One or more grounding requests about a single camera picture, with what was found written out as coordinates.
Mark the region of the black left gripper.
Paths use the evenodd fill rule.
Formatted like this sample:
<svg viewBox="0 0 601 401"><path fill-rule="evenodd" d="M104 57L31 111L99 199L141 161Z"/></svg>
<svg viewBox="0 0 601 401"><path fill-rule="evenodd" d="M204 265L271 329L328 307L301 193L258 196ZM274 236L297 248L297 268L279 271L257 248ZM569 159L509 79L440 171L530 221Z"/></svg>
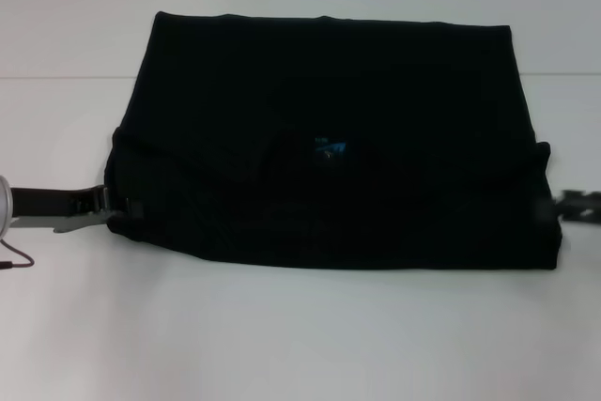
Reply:
<svg viewBox="0 0 601 401"><path fill-rule="evenodd" d="M69 217L73 214L100 215L111 212L110 221L141 222L144 220L144 206L129 198L111 199L105 185L77 190L46 190L11 188L12 213L22 217Z"/></svg>

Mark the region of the black shirt with FREE print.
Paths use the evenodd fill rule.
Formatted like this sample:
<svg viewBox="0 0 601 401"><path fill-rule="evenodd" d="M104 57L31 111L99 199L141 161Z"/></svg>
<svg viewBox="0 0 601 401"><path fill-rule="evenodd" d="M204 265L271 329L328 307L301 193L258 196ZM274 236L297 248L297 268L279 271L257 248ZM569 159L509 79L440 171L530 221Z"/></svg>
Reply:
<svg viewBox="0 0 601 401"><path fill-rule="evenodd" d="M554 270L507 25L158 13L104 172L124 238L321 270Z"/></svg>

